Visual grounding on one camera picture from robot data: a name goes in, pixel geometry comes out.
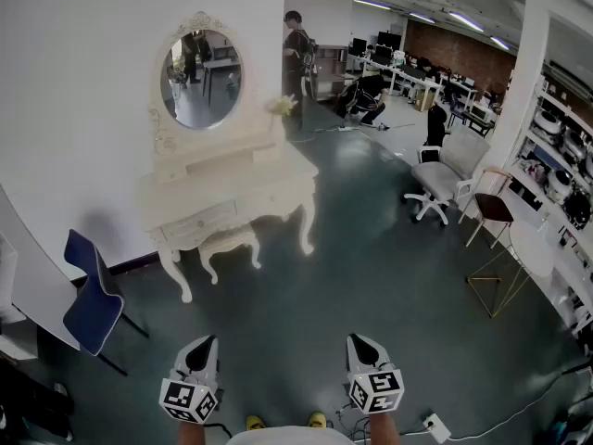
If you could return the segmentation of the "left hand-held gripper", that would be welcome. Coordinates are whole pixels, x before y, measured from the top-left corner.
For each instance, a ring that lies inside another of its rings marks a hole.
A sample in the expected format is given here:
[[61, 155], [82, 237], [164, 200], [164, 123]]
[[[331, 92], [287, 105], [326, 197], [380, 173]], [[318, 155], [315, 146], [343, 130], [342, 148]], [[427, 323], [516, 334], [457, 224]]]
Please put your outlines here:
[[205, 424], [221, 407], [218, 360], [219, 340], [214, 335], [200, 337], [182, 348], [175, 368], [162, 379], [160, 407], [175, 420]]

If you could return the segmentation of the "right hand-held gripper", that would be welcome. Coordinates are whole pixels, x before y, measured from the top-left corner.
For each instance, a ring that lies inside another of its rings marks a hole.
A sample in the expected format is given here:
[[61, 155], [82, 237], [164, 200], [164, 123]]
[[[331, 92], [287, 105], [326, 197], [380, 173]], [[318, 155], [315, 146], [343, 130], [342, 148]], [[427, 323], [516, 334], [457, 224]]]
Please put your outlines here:
[[386, 349], [376, 341], [359, 334], [347, 337], [347, 369], [353, 373], [348, 396], [364, 414], [388, 413], [399, 406], [405, 391], [400, 370], [379, 371], [390, 363]]

